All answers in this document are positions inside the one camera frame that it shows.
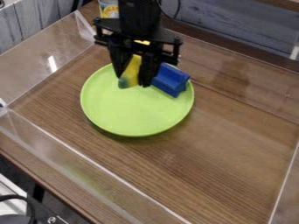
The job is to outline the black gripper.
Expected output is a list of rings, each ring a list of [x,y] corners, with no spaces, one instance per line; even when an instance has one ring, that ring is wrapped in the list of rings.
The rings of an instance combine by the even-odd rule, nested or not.
[[[160,61],[172,65],[179,63],[183,39],[174,31],[167,30],[162,23],[158,23],[144,36],[123,31],[118,18],[96,17],[94,25],[98,31],[95,40],[108,49],[116,77],[126,71],[132,55],[143,55],[139,85],[143,88],[150,87],[159,71]]]

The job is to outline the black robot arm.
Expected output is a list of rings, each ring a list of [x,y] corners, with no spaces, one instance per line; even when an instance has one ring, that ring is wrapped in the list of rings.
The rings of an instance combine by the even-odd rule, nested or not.
[[[118,78],[134,56],[142,57],[136,83],[147,88],[160,65],[178,65],[183,39],[163,26],[162,0],[118,0],[118,6],[118,18],[94,19],[95,42],[107,47]]]

